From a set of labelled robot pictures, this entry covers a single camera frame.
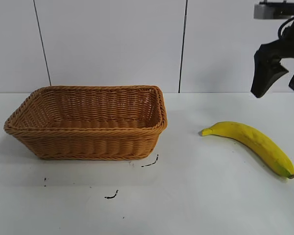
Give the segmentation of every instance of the wicker basket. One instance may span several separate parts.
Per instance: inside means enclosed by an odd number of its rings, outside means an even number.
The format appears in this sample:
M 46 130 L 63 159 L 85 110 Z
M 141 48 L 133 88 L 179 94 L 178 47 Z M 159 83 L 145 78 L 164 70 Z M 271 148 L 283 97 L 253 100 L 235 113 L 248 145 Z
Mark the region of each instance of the wicker basket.
M 142 159 L 166 127 L 156 86 L 40 88 L 4 124 L 7 133 L 48 160 Z

